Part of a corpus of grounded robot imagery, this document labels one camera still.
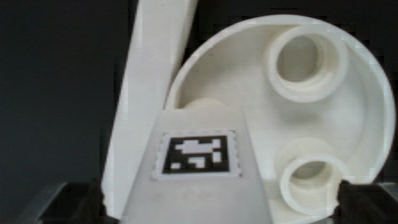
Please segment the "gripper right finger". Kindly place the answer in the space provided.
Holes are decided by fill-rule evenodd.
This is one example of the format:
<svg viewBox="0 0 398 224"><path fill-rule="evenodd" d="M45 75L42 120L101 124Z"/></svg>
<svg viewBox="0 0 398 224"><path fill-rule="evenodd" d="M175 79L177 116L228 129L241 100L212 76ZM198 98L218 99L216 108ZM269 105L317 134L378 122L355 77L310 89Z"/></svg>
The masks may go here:
<svg viewBox="0 0 398 224"><path fill-rule="evenodd" d="M337 191L333 224L398 224L398 184L351 184L342 181Z"/></svg>

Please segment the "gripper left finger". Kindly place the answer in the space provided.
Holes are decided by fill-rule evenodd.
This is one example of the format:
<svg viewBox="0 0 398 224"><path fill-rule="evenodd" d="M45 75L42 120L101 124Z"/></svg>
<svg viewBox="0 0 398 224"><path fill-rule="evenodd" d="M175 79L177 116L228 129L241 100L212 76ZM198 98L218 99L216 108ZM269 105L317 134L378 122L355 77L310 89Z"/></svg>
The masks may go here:
<svg viewBox="0 0 398 224"><path fill-rule="evenodd" d="M106 214L97 180L61 182L40 190L22 211L22 224L118 224Z"/></svg>

